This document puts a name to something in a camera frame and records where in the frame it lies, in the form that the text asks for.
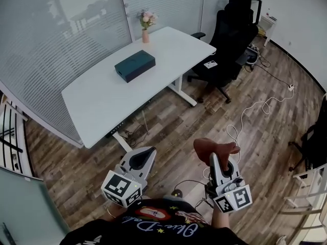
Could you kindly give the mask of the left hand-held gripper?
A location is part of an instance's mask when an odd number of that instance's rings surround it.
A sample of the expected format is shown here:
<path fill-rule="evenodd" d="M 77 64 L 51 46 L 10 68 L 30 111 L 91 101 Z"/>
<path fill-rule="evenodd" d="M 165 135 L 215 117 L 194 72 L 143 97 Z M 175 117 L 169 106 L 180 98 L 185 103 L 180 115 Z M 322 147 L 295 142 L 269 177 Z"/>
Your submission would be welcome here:
<path fill-rule="evenodd" d="M 104 196 L 128 208 L 147 188 L 147 177 L 156 156 L 155 147 L 142 147 L 128 152 L 114 170 L 110 170 L 101 186 Z"/>

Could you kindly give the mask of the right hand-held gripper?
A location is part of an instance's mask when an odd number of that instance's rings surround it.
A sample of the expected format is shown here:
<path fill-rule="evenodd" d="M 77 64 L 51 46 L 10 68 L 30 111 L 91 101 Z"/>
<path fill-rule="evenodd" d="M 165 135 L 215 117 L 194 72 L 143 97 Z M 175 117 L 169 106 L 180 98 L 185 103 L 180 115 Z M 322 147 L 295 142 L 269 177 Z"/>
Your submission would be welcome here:
<path fill-rule="evenodd" d="M 215 153 L 211 153 L 209 163 L 212 181 L 206 184 L 205 192 L 222 213 L 239 211 L 252 204 L 249 185 L 243 177 L 238 177 L 240 172 L 234 159 L 228 161 L 224 171 Z"/>

